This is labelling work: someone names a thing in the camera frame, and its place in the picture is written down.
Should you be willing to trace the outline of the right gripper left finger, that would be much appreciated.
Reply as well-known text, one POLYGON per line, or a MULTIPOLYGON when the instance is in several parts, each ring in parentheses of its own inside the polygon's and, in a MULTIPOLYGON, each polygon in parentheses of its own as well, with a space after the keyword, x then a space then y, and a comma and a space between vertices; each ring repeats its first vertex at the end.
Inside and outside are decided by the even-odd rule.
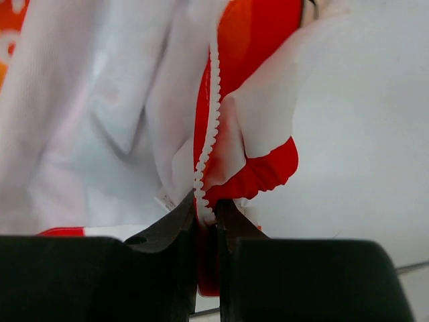
POLYGON ((2 321, 187 321, 196 303, 192 195, 112 237, 1 238, 2 321))

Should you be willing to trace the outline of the rainbow striped kids jacket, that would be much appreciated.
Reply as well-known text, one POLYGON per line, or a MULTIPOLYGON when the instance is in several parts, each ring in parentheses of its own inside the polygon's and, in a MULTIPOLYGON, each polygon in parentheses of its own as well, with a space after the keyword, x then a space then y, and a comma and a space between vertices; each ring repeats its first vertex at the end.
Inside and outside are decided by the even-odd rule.
POLYGON ((300 55, 335 1, 2 1, 1 233, 150 225, 298 167, 300 55))

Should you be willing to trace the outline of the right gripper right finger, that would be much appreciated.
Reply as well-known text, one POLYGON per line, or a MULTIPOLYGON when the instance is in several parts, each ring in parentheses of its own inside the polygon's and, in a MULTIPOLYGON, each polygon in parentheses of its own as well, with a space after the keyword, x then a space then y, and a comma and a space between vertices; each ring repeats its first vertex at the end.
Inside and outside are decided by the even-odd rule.
POLYGON ((232 201, 217 205, 222 321, 412 321, 377 243, 272 239, 232 201))

